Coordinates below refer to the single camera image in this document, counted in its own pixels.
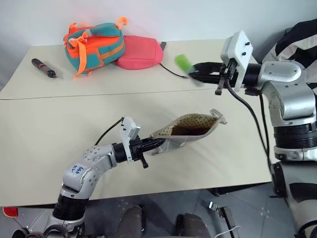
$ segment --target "person's leg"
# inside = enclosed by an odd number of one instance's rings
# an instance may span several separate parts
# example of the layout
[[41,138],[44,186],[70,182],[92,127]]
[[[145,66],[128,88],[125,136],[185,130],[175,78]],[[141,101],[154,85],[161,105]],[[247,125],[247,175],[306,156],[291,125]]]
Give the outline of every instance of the person's leg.
[[211,238],[203,220],[194,214],[186,213],[183,216],[183,236]]
[[114,234],[114,238],[140,238],[142,236],[142,209],[134,206],[128,209]]

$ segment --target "pink pouch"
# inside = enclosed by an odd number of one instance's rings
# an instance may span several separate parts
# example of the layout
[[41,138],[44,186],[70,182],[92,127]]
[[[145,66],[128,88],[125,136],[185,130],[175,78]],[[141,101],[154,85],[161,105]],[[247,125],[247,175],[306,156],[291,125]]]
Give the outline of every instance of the pink pouch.
[[161,63],[163,51],[153,38],[124,36],[125,51],[116,61],[124,69],[143,69]]

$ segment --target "gray floor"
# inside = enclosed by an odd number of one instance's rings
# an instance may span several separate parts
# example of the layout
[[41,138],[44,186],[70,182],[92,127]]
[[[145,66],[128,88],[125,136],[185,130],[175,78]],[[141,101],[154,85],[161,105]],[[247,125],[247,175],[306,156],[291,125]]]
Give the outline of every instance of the gray floor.
[[[114,233],[120,218],[129,207],[143,204],[147,208],[147,237],[173,234],[178,214],[194,213],[206,223],[211,237],[227,230],[225,221],[208,209],[210,201],[231,208],[241,238],[292,238],[294,229],[290,212],[282,199],[273,195],[271,184],[260,185],[215,197],[207,190],[190,190],[90,201],[86,210],[87,233]],[[50,209],[19,208],[19,217],[0,214],[1,237],[10,238],[19,227],[41,230]]]

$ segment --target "green marker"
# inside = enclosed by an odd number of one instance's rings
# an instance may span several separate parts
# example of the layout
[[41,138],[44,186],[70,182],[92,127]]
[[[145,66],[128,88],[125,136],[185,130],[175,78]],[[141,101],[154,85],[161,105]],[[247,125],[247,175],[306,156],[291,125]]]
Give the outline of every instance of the green marker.
[[175,57],[175,63],[186,73],[190,74],[196,71],[195,67],[190,63],[185,55],[178,55]]

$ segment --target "striped cloth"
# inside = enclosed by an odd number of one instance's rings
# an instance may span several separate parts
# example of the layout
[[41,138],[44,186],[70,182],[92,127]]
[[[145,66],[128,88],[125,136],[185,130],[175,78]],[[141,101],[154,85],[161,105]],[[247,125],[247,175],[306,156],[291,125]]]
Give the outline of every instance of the striped cloth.
[[262,62],[295,60],[307,69],[307,82],[317,83],[317,19],[296,24]]

